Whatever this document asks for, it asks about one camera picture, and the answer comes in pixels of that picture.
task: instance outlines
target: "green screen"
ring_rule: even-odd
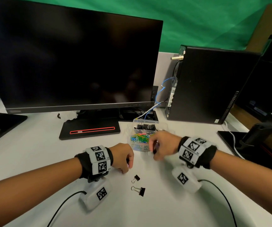
[[[163,20],[161,52],[181,44],[244,49],[272,0],[31,0]]]

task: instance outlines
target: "white table surface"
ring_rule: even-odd
[[[5,107],[0,100],[0,112]],[[163,109],[156,109],[159,121],[180,136],[200,136],[230,153],[217,131],[220,125],[167,121]],[[0,180],[72,158],[86,147],[113,146],[126,143],[128,122],[119,122],[121,133],[115,135],[61,141],[62,122],[57,113],[28,114],[28,119],[0,138]],[[234,226],[225,199],[213,185],[203,182],[195,194],[187,193],[173,178],[172,165],[155,162],[151,153],[135,151],[134,167],[122,175],[112,169],[107,175],[113,191],[91,213],[86,213],[78,201],[70,198],[58,212],[53,227],[60,226]],[[272,226],[272,215],[255,204],[221,176],[204,168],[194,169],[198,179],[215,183],[230,201],[238,226]],[[141,179],[135,184],[135,175]],[[47,226],[59,205],[71,194],[83,190],[87,182],[78,179],[58,191],[7,226]],[[144,197],[131,191],[131,186],[145,187]]]

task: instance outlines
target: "binder clip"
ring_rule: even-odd
[[[139,195],[141,195],[141,196],[143,196],[144,195],[144,192],[145,192],[145,188],[136,188],[136,187],[134,187],[134,186],[132,186],[131,187],[131,190],[134,190],[134,191],[136,191],[136,192],[138,192],[139,193]]]
[[[136,175],[136,176],[134,177],[134,179],[132,180],[132,183],[135,183],[136,181],[139,181],[139,180],[140,180],[139,176]]]

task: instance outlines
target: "wristband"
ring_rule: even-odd
[[[83,153],[75,155],[81,163],[82,174],[80,178],[88,179],[88,182],[97,181],[106,176],[113,164],[111,150],[102,145],[85,149]]]
[[[209,163],[216,151],[213,143],[200,137],[183,137],[178,147],[179,158],[187,163],[188,168],[203,166],[210,169]]]

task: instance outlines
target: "black computer case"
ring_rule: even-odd
[[[179,55],[167,118],[222,124],[260,54],[181,45]]]

